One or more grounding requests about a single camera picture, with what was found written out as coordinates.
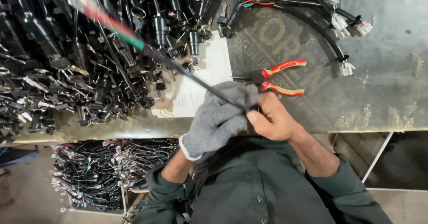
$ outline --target pliers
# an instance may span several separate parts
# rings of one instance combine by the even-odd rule
[[[260,73],[255,73],[252,76],[234,76],[233,81],[238,82],[246,82],[246,83],[253,83],[254,85],[260,85],[261,90],[265,91],[267,89],[273,90],[279,94],[283,95],[289,95],[289,96],[297,96],[297,95],[303,95],[305,93],[305,90],[299,89],[299,90],[287,90],[284,88],[281,88],[279,86],[276,86],[272,83],[269,83],[265,81],[265,78],[270,77],[278,72],[280,72],[283,69],[286,69],[288,67],[292,66],[306,66],[306,61],[304,60],[293,60],[293,61],[287,61],[284,63],[281,63],[271,69],[265,69],[263,68]]]

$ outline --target shirt sleeve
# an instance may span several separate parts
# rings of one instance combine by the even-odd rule
[[[373,200],[349,162],[339,155],[340,166],[331,177],[307,176],[319,189],[324,204],[336,223],[392,224],[381,206]]]
[[[171,224],[180,223],[180,210],[184,210],[182,205],[189,199],[190,191],[194,183],[190,175],[184,184],[171,183],[165,180],[161,171],[165,165],[154,167],[147,175],[146,180],[149,192],[141,201],[141,210],[135,216],[134,224]]]

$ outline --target gray work glove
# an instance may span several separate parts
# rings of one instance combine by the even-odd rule
[[[246,107],[254,106],[259,100],[255,85],[227,81],[213,88]],[[242,109],[207,91],[189,132],[180,137],[179,144],[186,158],[195,161],[203,153],[220,149],[229,138],[247,128],[247,118]]]

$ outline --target white connector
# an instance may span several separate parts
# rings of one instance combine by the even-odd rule
[[[341,15],[339,15],[337,13],[331,14],[331,24],[337,30],[343,30],[344,28],[346,28],[348,26],[345,18],[343,18]]]
[[[343,62],[342,65],[339,67],[340,74],[342,76],[348,76],[352,74],[352,69],[355,69],[355,67],[348,63],[347,61]]]
[[[370,31],[372,31],[373,26],[367,22],[362,22],[356,26],[356,29],[361,33],[362,36],[366,36]]]
[[[338,38],[340,40],[343,40],[346,37],[350,36],[350,33],[347,29],[343,29],[343,30],[334,29],[333,32],[334,32],[334,35],[336,36],[336,38]]]
[[[326,2],[331,5],[338,5],[340,0],[326,0]]]

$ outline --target floor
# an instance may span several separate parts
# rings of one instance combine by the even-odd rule
[[[39,148],[39,156],[11,166],[12,175],[1,178],[0,197],[9,193],[15,200],[11,207],[0,211],[0,224],[120,224],[120,216],[83,212],[60,212],[68,200],[51,186],[49,170],[53,168],[51,148]],[[393,223],[428,223],[428,192],[370,191]]]

